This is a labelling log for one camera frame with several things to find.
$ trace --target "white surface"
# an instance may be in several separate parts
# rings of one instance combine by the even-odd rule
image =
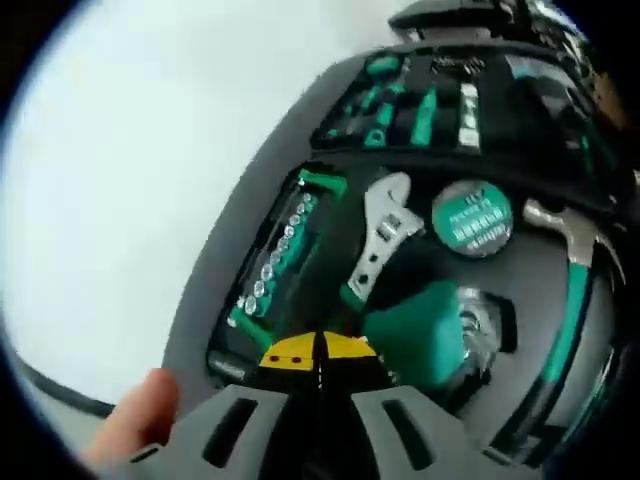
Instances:
[[[406,0],[108,0],[59,31],[3,151],[3,304],[19,355],[114,403],[160,365],[247,162]]]
[[[47,418],[67,447],[80,453],[89,446],[103,422],[101,418],[65,405],[33,385],[29,385],[28,391],[36,407]]]

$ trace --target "round label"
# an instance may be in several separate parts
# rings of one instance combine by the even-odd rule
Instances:
[[[468,257],[496,253],[513,231],[509,200],[495,185],[480,180],[445,188],[433,202],[431,220],[442,243]]]

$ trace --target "finger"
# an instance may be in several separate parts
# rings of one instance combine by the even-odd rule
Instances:
[[[152,370],[118,403],[85,456],[92,463],[128,459],[151,443],[166,444],[178,409],[179,391],[168,370]]]

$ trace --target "hammer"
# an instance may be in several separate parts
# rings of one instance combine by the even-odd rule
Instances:
[[[494,448],[504,453],[516,450],[526,440],[527,435],[545,420],[557,398],[558,386],[571,368],[575,355],[572,347],[580,335],[580,313],[596,243],[607,249],[622,283],[626,283],[620,259],[611,241],[588,218],[571,208],[565,208],[558,213],[550,212],[536,200],[529,199],[524,207],[524,219],[535,227],[553,230],[565,237],[569,258],[567,302],[564,321],[556,333],[542,372],[516,412],[492,442]]]

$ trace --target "green tape measure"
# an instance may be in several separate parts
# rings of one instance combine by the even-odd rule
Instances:
[[[445,188],[433,203],[431,219],[442,243],[467,257],[493,255],[513,231],[509,200],[495,185],[480,180]]]

